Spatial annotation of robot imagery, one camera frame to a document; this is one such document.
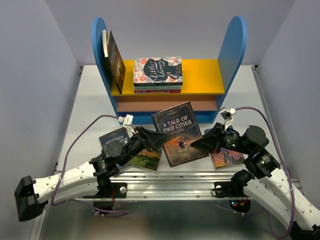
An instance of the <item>white wall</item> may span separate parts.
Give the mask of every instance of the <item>white wall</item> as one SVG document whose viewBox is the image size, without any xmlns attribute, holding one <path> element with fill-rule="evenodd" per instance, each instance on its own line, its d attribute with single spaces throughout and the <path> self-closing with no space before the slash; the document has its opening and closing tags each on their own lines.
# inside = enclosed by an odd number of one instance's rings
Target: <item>white wall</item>
<svg viewBox="0 0 320 240">
<path fill-rule="evenodd" d="M 283 155 L 320 208 L 320 1 L 297 0 L 258 68 Z"/>
<path fill-rule="evenodd" d="M 44 0 L 1 1 L 0 33 L 0 239 L 29 239 L 14 191 L 53 173 L 80 71 Z"/>
<path fill-rule="evenodd" d="M 46 0 L 75 58 L 95 64 L 91 29 L 102 17 L 123 59 L 217 58 L 236 15 L 247 22 L 245 64 L 259 64 L 294 0 Z"/>
</svg>

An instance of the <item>book cover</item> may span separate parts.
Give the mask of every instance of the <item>book cover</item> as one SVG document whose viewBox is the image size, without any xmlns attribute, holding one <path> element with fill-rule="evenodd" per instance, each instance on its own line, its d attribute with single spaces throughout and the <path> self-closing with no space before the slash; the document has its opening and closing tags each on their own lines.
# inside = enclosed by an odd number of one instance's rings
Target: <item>book cover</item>
<svg viewBox="0 0 320 240">
<path fill-rule="evenodd" d="M 134 90 L 135 94 L 179 94 L 181 93 L 180 89 L 173 90 Z"/>
<path fill-rule="evenodd" d="M 125 145 L 129 140 L 129 135 L 127 130 L 122 127 L 99 137 L 99 139 L 101 146 L 104 149 L 111 141 L 119 141 L 122 143 L 122 145 Z M 158 151 L 149 152 L 144 149 L 137 156 L 131 159 L 128 164 L 124 165 L 123 168 L 131 165 L 138 168 L 156 171 L 159 165 L 161 150 L 162 148 Z"/>
<path fill-rule="evenodd" d="M 206 129 L 204 133 L 206 134 L 209 132 L 210 129 Z M 228 150 L 225 148 L 221 148 L 221 151 L 218 154 L 211 155 L 214 167 L 217 168 L 224 168 L 228 166 L 233 166 L 237 164 L 242 164 L 245 160 L 245 157 L 242 153 L 237 151 Z"/>
<path fill-rule="evenodd" d="M 157 171 L 162 148 L 158 151 L 142 150 L 138 155 L 129 161 L 129 164 L 138 168 L 149 169 Z"/>
<path fill-rule="evenodd" d="M 122 94 L 126 67 L 111 30 L 109 34 L 107 30 L 102 31 L 102 47 L 105 56 L 103 64 L 109 73 L 108 77 L 114 80 L 119 93 Z"/>
<path fill-rule="evenodd" d="M 181 86 L 182 61 L 179 56 L 134 59 L 133 86 Z"/>
<path fill-rule="evenodd" d="M 171 134 L 169 141 L 163 145 L 170 167 L 208 156 L 208 153 L 190 146 L 202 135 L 189 101 L 155 113 L 151 117 L 159 133 Z"/>
</svg>

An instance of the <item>nineteen book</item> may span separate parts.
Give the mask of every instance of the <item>nineteen book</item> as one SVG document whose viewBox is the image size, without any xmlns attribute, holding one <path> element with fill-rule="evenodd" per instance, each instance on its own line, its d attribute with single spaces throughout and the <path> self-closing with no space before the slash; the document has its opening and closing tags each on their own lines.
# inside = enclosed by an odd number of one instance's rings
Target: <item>nineteen book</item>
<svg viewBox="0 0 320 240">
<path fill-rule="evenodd" d="M 108 74 L 107 77 L 110 81 L 113 80 L 115 82 L 119 93 L 122 94 L 126 67 L 111 30 L 109 34 L 106 29 L 102 31 L 102 48 L 104 55 L 103 65 Z"/>
<path fill-rule="evenodd" d="M 101 136 L 99 139 L 101 146 L 104 149 L 108 146 L 108 143 L 110 143 L 111 141 L 119 141 L 122 143 L 122 145 L 125 145 L 126 142 L 129 140 L 129 135 L 127 133 L 127 130 L 124 127 L 122 127 L 120 129 L 117 129 L 115 131 L 109 132 Z M 158 151 L 152 152 L 149 152 L 144 149 L 133 159 L 131 159 L 128 162 L 128 165 L 124 165 L 123 168 L 132 165 L 138 168 L 156 171 L 159 165 L 161 151 L 162 148 L 160 148 Z"/>
<path fill-rule="evenodd" d="M 210 130 L 211 129 L 206 129 L 204 130 L 204 133 L 206 134 Z M 212 154 L 211 156 L 214 168 L 216 169 L 242 164 L 245 160 L 245 157 L 242 153 L 225 148 L 221 148 L 218 154 Z"/>
<path fill-rule="evenodd" d="M 202 135 L 189 101 L 153 114 L 152 120 L 159 133 L 171 134 L 163 145 L 170 167 L 208 156 L 208 153 L 191 146 Z"/>
<path fill-rule="evenodd" d="M 134 59 L 133 86 L 182 86 L 182 61 L 179 56 Z"/>
</svg>

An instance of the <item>paperback book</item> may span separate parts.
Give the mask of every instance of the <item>paperback book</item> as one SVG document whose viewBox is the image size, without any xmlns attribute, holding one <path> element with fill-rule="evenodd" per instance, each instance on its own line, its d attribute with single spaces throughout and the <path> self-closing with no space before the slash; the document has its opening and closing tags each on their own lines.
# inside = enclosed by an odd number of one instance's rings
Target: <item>paperback book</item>
<svg viewBox="0 0 320 240">
<path fill-rule="evenodd" d="M 115 82 L 119 93 L 122 94 L 126 67 L 111 30 L 109 34 L 106 29 L 102 31 L 102 48 L 104 54 L 103 66 L 108 72 L 108 78 Z"/>
<path fill-rule="evenodd" d="M 134 87 L 182 86 L 182 84 L 181 57 L 151 57 L 134 60 Z"/>
<path fill-rule="evenodd" d="M 245 160 L 245 157 L 242 153 L 237 151 L 228 150 L 221 148 L 221 151 L 218 154 L 211 154 L 214 168 L 224 168 L 237 164 L 242 164 Z"/>
<path fill-rule="evenodd" d="M 202 135 L 189 101 L 155 113 L 151 117 L 159 133 L 171 134 L 171 138 L 163 145 L 170 167 L 208 156 L 208 153 L 191 146 L 191 143 Z"/>
</svg>

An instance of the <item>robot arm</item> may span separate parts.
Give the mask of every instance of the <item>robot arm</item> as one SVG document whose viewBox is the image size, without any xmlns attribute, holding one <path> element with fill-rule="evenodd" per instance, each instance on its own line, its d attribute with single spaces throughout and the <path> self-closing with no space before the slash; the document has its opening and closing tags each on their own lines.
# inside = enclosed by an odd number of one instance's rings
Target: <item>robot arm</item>
<svg viewBox="0 0 320 240">
<path fill-rule="evenodd" d="M 103 196 L 111 192 L 113 185 L 110 177 L 119 172 L 117 165 L 124 166 L 143 149 L 150 152 L 158 150 L 170 138 L 166 133 L 150 131 L 142 126 L 132 131 L 133 136 L 124 146 L 118 141 L 110 142 L 99 156 L 66 171 L 63 179 L 60 179 L 60 174 L 36 179 L 31 176 L 22 178 L 14 192 L 19 221 L 31 220 L 51 206 L 50 201 L 59 180 L 62 181 L 54 196 L 55 204 L 66 199 Z"/>
<path fill-rule="evenodd" d="M 216 123 L 209 132 L 193 142 L 191 146 L 210 154 L 219 153 L 221 148 L 246 154 L 248 157 L 243 163 L 248 171 L 237 172 L 231 181 L 216 182 L 213 190 L 215 196 L 232 198 L 246 194 L 253 197 L 288 228 L 292 214 L 291 191 L 293 191 L 295 222 L 291 230 L 291 237 L 293 239 L 302 237 L 320 239 L 320 211 L 294 185 L 293 189 L 290 189 L 284 170 L 265 149 L 269 143 L 265 132 L 260 127 L 249 126 L 243 136 L 240 136 L 237 131 L 228 128 L 233 120 L 232 115 L 236 111 L 222 108 L 220 113 L 225 123 Z M 259 180 L 274 194 L 266 189 Z"/>
</svg>

